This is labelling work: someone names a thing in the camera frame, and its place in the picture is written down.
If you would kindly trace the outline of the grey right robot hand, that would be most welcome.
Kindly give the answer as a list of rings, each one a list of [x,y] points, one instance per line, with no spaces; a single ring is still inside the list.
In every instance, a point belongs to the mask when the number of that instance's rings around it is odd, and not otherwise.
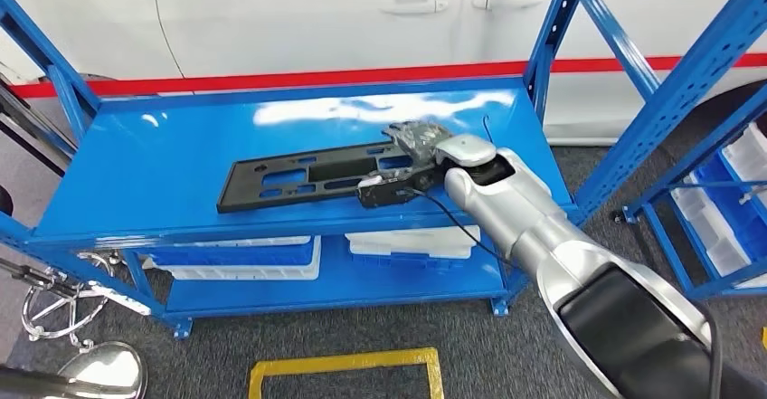
[[[414,166],[427,166],[435,162],[435,147],[452,133],[442,125],[423,120],[394,122],[382,133],[412,159]]]

